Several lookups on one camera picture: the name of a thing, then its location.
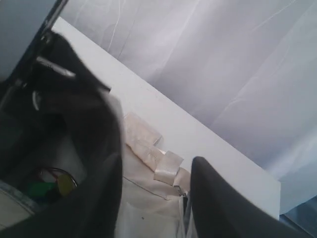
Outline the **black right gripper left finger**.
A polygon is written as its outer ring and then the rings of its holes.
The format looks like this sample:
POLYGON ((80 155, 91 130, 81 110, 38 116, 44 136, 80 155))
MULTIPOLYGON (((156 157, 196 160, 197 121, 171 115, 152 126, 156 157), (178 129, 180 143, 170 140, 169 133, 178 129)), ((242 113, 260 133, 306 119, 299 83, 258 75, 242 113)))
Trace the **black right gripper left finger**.
POLYGON ((71 143, 60 152, 42 144, 25 154, 7 175, 22 179, 31 167, 50 158, 73 158, 84 163, 85 179, 65 198, 1 231, 2 238, 112 238, 122 196, 122 141, 106 140, 89 145, 71 143))

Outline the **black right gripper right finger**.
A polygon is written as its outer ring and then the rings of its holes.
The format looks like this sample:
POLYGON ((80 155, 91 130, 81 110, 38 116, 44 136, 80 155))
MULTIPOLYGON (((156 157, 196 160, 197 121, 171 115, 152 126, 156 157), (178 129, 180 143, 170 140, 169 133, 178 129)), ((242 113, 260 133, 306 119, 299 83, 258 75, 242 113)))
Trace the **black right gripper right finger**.
POLYGON ((307 238, 233 188, 204 158, 191 165, 190 196, 200 238, 307 238))

